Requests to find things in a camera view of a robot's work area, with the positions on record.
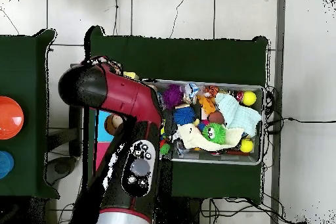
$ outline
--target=green table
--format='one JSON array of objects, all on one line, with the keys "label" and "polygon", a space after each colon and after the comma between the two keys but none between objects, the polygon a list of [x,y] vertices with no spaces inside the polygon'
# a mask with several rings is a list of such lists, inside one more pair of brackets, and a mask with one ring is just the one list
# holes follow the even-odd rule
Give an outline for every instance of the green table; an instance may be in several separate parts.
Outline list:
[{"label": "green table", "polygon": [[[265,86],[268,43],[265,37],[240,41],[105,36],[100,27],[89,30],[87,37],[91,56],[107,55],[140,78]],[[95,112],[91,111],[91,161],[94,121]],[[246,197],[260,204],[261,163],[239,166],[174,162],[172,196]]]},{"label": "green table", "polygon": [[32,37],[0,35],[0,95],[14,99],[24,125],[13,138],[0,140],[0,150],[14,158],[13,170],[0,180],[0,196],[58,198],[45,182],[47,157],[46,53],[56,32]]}]

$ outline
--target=gray plastic bin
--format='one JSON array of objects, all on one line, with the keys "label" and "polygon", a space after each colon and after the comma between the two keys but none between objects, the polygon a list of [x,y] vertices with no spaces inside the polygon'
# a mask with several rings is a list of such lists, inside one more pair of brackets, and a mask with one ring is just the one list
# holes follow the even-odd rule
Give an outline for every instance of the gray plastic bin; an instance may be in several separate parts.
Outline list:
[{"label": "gray plastic bin", "polygon": [[[184,86],[186,81],[173,81],[173,80],[156,80],[157,82],[146,82],[147,84],[157,87],[159,92],[166,90],[169,84],[177,84]],[[207,151],[195,151],[190,150],[184,154],[178,154],[177,149],[174,149],[173,161],[174,162],[199,162],[199,163],[212,163],[212,164],[241,164],[254,166],[261,162],[263,158],[263,145],[264,145],[264,107],[266,106],[266,91],[264,87],[253,85],[233,85],[223,83],[205,83],[205,82],[193,82],[197,86],[209,86],[216,85],[219,89],[230,91],[252,91],[257,96],[257,101],[250,108],[256,110],[261,115],[262,119],[257,124],[257,134],[252,138],[254,143],[254,149],[248,156],[221,154],[212,155]]]}]

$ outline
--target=blue bowl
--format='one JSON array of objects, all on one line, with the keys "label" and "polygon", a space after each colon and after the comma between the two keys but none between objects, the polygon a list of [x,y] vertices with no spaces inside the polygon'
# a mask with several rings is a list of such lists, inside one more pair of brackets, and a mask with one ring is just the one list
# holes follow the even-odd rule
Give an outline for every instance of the blue bowl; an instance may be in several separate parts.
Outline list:
[{"label": "blue bowl", "polygon": [[0,150],[0,179],[6,177],[6,175],[12,171],[14,167],[14,159],[9,152]]}]

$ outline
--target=orange bowl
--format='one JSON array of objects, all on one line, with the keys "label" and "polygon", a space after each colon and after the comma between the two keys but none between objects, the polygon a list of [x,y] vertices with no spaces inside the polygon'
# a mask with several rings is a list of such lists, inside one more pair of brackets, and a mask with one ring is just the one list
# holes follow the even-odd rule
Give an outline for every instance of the orange bowl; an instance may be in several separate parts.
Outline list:
[{"label": "orange bowl", "polygon": [[20,105],[10,97],[0,97],[0,140],[14,137],[23,124],[24,113]]}]

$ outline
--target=googly eyes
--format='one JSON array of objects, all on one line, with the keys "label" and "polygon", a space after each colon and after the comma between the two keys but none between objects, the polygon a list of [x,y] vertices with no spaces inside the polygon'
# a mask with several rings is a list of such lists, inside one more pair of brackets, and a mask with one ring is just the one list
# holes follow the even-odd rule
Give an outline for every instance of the googly eyes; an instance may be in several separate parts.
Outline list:
[{"label": "googly eyes", "polygon": [[209,129],[207,130],[207,134],[208,134],[210,139],[215,138],[215,130],[213,129],[213,127],[209,127]]}]

